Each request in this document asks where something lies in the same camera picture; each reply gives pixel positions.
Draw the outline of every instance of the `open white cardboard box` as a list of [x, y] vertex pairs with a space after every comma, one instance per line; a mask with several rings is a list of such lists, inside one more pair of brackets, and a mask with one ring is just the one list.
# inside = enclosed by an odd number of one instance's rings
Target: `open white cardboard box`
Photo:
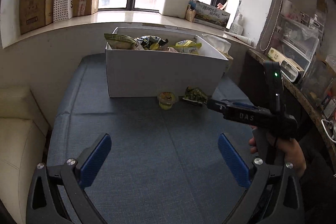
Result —
[[168, 39], [164, 47], [182, 40], [202, 43], [199, 55], [179, 52], [112, 50], [107, 44], [106, 74], [110, 97], [155, 97], [161, 92], [183, 96], [188, 86], [200, 88], [212, 95], [228, 59], [201, 37], [167, 28], [119, 28], [113, 33], [136, 38], [154, 35]]

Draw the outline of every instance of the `metal screw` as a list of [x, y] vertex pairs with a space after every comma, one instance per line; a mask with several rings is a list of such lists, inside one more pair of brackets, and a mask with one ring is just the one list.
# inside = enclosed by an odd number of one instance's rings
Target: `metal screw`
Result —
[[75, 162], [76, 162], [75, 159], [68, 159], [68, 160], [67, 160], [67, 165], [74, 165]]
[[260, 158], [255, 158], [254, 159], [254, 163], [257, 164], [257, 165], [262, 165], [263, 164], [263, 160], [260, 159]]
[[289, 168], [289, 169], [292, 169], [293, 168], [293, 163], [286, 162], [286, 167]]
[[37, 165], [38, 169], [42, 169], [43, 167], [44, 167], [44, 163], [43, 162], [41, 162], [40, 164]]

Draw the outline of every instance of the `plastic bottle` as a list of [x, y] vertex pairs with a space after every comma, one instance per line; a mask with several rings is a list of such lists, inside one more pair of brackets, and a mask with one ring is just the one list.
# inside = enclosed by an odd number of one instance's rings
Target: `plastic bottle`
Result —
[[242, 27], [242, 24], [243, 24], [243, 15], [238, 14], [235, 20], [231, 24], [230, 33], [241, 35], [244, 30], [244, 28]]

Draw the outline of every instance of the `sofa cushion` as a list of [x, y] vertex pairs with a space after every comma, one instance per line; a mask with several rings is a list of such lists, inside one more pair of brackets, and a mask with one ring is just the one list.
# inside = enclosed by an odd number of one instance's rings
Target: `sofa cushion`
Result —
[[45, 137], [32, 120], [0, 118], [0, 199], [18, 224], [26, 223], [26, 204]]
[[33, 120], [44, 136], [47, 135], [49, 125], [27, 86], [0, 89], [0, 117]]

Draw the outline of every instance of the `blue tablecloth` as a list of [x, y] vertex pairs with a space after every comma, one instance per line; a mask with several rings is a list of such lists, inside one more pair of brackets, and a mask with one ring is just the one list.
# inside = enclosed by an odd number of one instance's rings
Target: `blue tablecloth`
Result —
[[[250, 103], [227, 77], [213, 96]], [[244, 192], [217, 140], [229, 134], [251, 160], [248, 126], [206, 106], [178, 102], [164, 111], [156, 98], [109, 98], [105, 54], [98, 54], [83, 58], [59, 106], [48, 166], [77, 157], [102, 133], [112, 150], [86, 192], [107, 223], [222, 223]]]

